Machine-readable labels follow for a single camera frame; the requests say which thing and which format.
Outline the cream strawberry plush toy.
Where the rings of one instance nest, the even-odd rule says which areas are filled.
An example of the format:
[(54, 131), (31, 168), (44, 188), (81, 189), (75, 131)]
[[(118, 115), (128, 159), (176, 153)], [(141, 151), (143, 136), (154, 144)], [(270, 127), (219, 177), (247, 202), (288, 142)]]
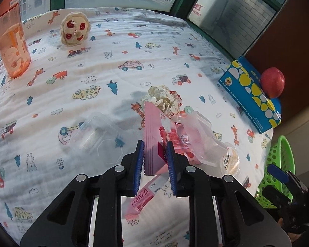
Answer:
[(82, 12), (67, 14), (60, 25), (61, 42), (67, 47), (81, 45), (89, 35), (91, 24)]

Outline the round plastic cup with lid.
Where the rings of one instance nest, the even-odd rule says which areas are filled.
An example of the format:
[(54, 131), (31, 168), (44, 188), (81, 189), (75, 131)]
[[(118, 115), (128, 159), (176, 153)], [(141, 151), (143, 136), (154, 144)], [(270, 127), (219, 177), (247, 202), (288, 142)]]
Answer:
[(225, 146), (227, 152), (220, 161), (220, 169), (224, 175), (235, 177), (240, 170), (240, 158), (236, 148), (232, 144), (226, 142)]

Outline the clear plastic clamshell container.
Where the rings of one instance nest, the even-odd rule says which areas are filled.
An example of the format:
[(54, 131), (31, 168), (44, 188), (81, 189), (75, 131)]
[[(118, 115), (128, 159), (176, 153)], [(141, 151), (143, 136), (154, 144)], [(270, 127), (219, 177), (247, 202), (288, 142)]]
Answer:
[(71, 137), (70, 147), (82, 157), (119, 163), (134, 149), (132, 136), (101, 113), (91, 114)]

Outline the pink wafer wrapper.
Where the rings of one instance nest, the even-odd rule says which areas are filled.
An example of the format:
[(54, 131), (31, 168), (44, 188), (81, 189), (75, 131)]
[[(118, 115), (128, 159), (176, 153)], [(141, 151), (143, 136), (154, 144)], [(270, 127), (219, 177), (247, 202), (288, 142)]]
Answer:
[(195, 153), (183, 125), (174, 122), (151, 102), (144, 108), (144, 174), (153, 176), (165, 171), (167, 164), (166, 146), (173, 143), (176, 153), (192, 160)]

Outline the red apple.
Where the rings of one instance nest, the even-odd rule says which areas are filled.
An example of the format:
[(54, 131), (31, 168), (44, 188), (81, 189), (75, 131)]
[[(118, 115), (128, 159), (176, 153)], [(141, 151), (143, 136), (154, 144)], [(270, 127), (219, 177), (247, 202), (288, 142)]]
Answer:
[(276, 67), (266, 69), (260, 77), (262, 90), (269, 98), (278, 98), (285, 87), (285, 77)]

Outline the cartoon print bed sheet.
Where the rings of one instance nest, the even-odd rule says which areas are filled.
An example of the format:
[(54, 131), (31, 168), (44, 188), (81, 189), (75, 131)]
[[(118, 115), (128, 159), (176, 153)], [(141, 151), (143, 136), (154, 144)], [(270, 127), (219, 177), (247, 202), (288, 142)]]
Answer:
[(0, 223), (15, 242), (78, 174), (102, 173), (100, 160), (78, 156), (71, 137), (101, 113), (142, 139), (140, 99), (151, 86), (176, 91), (180, 113), (198, 111), (240, 158), (237, 180), (251, 194), (263, 178), (272, 133), (260, 135), (219, 85), (229, 60), (183, 20), (141, 9), (86, 9), (91, 30), (67, 47), (67, 9), (23, 23), (31, 65), (10, 78), (0, 57)]

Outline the crumpled white tissue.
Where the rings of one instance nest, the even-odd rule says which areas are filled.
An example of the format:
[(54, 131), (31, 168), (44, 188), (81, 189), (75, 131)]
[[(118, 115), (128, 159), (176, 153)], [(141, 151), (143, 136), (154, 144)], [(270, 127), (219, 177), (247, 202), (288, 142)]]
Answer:
[(146, 102), (154, 104), (169, 118), (180, 114), (183, 104), (180, 95), (165, 85), (151, 86), (146, 95), (140, 99), (141, 106), (144, 107)]

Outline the orange water bottle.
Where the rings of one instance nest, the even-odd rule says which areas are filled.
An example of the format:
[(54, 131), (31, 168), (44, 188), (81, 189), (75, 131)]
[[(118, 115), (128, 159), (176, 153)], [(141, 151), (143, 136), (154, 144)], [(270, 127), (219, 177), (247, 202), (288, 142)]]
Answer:
[(30, 65), (19, 0), (3, 0), (0, 4), (0, 55), (11, 78), (20, 76)]

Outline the green plastic trash basket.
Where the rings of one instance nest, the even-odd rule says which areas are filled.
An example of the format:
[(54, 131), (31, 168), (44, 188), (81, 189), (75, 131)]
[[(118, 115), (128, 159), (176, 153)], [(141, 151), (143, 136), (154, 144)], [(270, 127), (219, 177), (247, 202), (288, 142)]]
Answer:
[(275, 209), (276, 207), (262, 194), (267, 186), (274, 186), (279, 192), (284, 194), (290, 202), (293, 195), (285, 185), (288, 181), (287, 173), (295, 173), (295, 162), (293, 152), (287, 138), (279, 136), (277, 142), (270, 148), (265, 163), (265, 173), (260, 182), (255, 199), (265, 209)]

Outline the clear plastic tray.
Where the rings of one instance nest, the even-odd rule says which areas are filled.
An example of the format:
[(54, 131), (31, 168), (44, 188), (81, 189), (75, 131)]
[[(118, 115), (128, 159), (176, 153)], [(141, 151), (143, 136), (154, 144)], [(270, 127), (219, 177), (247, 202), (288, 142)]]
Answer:
[(211, 122), (198, 111), (181, 114), (179, 121), (197, 160), (202, 164), (216, 167), (228, 149), (214, 135)]

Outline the blue yellow dotted box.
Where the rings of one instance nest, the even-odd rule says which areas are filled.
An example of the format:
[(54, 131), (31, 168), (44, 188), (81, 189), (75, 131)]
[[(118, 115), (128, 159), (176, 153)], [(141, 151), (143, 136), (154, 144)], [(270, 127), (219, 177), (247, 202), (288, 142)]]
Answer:
[(241, 56), (231, 62), (219, 83), (262, 134), (281, 124), (281, 103), (264, 93), (260, 77), (253, 65)]

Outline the pink Franzzi stick wrapper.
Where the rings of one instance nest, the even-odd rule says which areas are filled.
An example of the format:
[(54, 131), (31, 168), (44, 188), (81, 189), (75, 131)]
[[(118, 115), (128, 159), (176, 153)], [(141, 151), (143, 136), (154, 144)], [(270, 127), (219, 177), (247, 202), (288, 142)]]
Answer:
[(146, 206), (146, 204), (154, 198), (157, 193), (159, 175), (146, 183), (137, 194), (131, 198), (127, 198), (122, 204), (122, 215), (126, 220), (137, 218)]

